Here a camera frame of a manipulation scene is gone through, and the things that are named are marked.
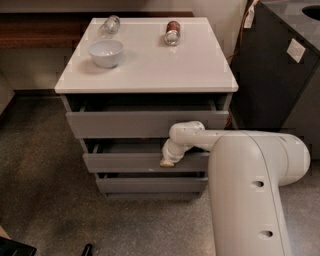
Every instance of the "white sticker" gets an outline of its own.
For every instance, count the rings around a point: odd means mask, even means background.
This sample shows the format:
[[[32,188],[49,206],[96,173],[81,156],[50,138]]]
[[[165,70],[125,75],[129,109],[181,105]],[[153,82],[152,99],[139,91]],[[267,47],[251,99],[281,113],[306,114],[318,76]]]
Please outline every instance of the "white sticker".
[[[306,48],[304,48],[300,43],[297,42],[294,38],[292,38],[287,53],[297,62],[299,63],[302,59],[302,56],[305,52]]]
[[[254,18],[254,5],[252,4],[249,8],[249,13],[248,16],[244,22],[244,28],[251,28],[252,23],[253,23],[253,18]]]

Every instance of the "transparent cup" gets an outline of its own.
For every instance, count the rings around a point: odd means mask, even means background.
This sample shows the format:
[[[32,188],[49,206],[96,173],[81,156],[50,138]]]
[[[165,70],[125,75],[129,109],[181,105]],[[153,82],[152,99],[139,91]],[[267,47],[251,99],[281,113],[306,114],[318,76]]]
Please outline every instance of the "transparent cup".
[[[111,38],[120,28],[120,18],[116,15],[111,15],[99,28],[98,36],[101,39]]]

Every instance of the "top drawer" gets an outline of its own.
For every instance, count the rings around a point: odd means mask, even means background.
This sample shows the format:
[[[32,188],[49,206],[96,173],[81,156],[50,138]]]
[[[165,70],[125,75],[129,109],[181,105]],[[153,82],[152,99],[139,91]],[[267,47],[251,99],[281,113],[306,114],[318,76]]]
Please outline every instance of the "top drawer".
[[[166,138],[175,123],[223,129],[228,117],[207,94],[68,95],[67,104],[76,138]]]

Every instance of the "dark countertop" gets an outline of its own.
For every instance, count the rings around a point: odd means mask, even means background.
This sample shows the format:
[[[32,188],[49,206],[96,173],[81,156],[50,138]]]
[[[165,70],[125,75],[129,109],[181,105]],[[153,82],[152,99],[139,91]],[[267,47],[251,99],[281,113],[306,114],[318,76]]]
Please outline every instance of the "dark countertop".
[[[262,0],[261,2],[320,53],[320,21],[309,18],[302,12],[304,7],[320,6],[320,0]]]

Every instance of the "gray floor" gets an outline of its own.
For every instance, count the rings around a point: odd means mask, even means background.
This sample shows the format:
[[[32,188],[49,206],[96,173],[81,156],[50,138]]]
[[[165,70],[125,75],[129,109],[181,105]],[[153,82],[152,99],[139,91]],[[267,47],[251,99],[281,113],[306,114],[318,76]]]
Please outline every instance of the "gray floor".
[[[22,97],[0,120],[0,225],[42,256],[214,254],[207,191],[197,200],[106,200],[59,98]],[[320,163],[281,188],[294,256],[320,255]]]

